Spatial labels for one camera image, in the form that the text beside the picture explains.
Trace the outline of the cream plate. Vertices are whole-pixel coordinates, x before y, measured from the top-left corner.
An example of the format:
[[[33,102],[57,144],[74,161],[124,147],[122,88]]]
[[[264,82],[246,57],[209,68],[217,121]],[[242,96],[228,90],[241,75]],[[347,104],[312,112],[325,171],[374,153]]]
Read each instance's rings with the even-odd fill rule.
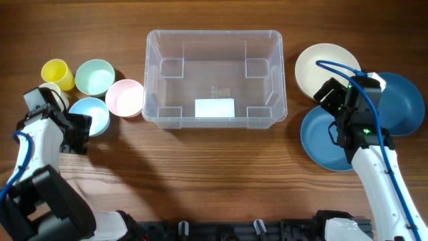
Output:
[[[296,61],[295,77],[299,89],[311,100],[314,100],[315,93],[331,78],[337,79],[343,86],[348,85],[346,78],[317,66],[318,60],[335,62],[360,70],[357,59],[348,50],[338,45],[315,44],[305,49]]]

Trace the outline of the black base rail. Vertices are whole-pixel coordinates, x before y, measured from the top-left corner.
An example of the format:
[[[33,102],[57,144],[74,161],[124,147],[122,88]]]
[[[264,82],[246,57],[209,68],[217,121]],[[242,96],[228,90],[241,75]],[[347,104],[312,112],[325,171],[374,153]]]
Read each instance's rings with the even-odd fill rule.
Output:
[[[186,223],[141,222],[147,233],[145,240],[167,241],[221,241],[221,240],[323,240],[313,232],[313,221],[297,220],[295,224],[285,221],[263,222],[262,229],[255,222]]]

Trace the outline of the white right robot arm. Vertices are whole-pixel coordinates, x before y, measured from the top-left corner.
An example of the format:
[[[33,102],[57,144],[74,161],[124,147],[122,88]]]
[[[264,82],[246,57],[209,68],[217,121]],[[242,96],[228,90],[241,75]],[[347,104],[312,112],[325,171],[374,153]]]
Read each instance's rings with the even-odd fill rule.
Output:
[[[314,99],[334,117],[346,159],[360,178],[380,240],[426,240],[427,226],[401,175],[396,147],[381,126],[377,106],[381,86],[375,79],[353,76],[348,86],[329,79]]]

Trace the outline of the mint green bowl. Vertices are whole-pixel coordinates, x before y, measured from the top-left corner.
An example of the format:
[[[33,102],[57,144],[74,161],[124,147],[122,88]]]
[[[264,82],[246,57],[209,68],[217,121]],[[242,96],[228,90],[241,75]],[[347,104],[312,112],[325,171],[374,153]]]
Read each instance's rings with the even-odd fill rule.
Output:
[[[102,97],[116,80],[113,66],[101,59],[84,62],[77,70],[77,89],[89,96]]]

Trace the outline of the pink plastic bowl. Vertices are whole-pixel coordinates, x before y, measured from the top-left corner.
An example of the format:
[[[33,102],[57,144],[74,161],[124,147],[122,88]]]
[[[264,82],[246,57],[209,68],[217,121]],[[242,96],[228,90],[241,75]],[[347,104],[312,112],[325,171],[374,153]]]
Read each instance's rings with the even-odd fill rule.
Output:
[[[119,80],[107,90],[105,103],[112,114],[132,118],[142,111],[144,87],[136,80]]]

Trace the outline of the yellow plastic cup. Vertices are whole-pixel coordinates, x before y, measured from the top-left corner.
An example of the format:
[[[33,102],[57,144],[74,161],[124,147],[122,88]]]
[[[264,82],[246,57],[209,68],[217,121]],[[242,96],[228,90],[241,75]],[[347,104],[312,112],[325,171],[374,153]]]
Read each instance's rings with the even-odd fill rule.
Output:
[[[56,84],[63,91],[69,91],[75,86],[72,71],[61,59],[46,62],[41,69],[41,77],[45,82]]]

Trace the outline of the blue plate front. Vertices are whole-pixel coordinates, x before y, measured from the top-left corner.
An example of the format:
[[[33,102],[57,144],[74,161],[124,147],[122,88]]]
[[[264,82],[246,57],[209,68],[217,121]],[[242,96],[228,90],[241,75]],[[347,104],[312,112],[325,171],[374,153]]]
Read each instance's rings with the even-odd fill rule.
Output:
[[[350,171],[344,149],[335,145],[336,127],[330,127],[334,117],[321,106],[313,108],[302,121],[300,139],[308,156],[318,165],[332,171]]]

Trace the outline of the dark blue plate right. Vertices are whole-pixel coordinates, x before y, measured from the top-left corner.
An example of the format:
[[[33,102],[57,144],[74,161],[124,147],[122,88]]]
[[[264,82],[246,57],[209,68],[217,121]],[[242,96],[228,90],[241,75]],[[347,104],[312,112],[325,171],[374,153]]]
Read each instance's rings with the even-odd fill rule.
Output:
[[[390,72],[378,75],[386,82],[378,107],[381,126],[394,136],[414,133],[425,117],[425,103],[419,89],[401,75]]]

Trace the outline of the clear plastic storage bin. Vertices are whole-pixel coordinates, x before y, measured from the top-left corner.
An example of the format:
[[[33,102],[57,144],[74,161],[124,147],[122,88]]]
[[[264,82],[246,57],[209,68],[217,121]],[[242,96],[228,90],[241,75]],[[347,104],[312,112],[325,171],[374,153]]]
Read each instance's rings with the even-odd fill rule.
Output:
[[[232,98],[232,118],[197,118],[196,99]],[[288,115],[282,35],[275,30],[153,30],[142,115],[162,129],[268,129]]]

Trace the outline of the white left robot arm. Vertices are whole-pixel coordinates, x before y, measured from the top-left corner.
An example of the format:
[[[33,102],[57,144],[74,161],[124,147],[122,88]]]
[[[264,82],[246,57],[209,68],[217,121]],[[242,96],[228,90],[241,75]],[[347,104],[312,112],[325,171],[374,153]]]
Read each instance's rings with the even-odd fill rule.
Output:
[[[1,190],[1,225],[13,240],[148,240],[127,213],[95,214],[60,175],[61,152],[84,154],[92,119],[50,105],[18,122],[15,171]]]

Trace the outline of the cream plastic cup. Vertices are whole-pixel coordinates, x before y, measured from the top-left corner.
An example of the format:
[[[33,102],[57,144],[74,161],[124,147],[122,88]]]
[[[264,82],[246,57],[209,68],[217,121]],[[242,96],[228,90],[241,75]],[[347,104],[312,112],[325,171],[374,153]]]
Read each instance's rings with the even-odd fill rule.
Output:
[[[69,100],[66,97],[66,95],[62,92],[62,90],[60,89],[60,87],[54,83],[49,83],[46,82],[44,84],[41,84],[39,86],[40,88],[49,88],[53,94],[53,96],[55,97],[59,107],[61,108],[61,111],[65,111],[68,109],[69,107]]]

